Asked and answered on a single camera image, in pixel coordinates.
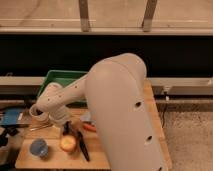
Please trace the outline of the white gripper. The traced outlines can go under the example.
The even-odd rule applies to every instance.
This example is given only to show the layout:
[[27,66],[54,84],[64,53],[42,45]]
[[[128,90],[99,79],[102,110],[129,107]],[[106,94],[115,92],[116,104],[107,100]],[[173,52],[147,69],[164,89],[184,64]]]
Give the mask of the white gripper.
[[49,118],[50,121],[55,125],[55,126],[63,126],[63,135],[68,135],[70,132],[70,110],[66,106],[62,106],[54,111],[51,111],[49,113]]

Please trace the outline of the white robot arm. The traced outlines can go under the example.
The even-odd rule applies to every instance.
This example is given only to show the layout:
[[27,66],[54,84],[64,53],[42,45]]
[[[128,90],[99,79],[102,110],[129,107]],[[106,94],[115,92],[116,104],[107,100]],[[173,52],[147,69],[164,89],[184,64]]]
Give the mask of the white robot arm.
[[168,171],[145,104],[147,69],[132,53],[105,58],[70,85],[38,98],[50,112],[84,98],[111,171]]

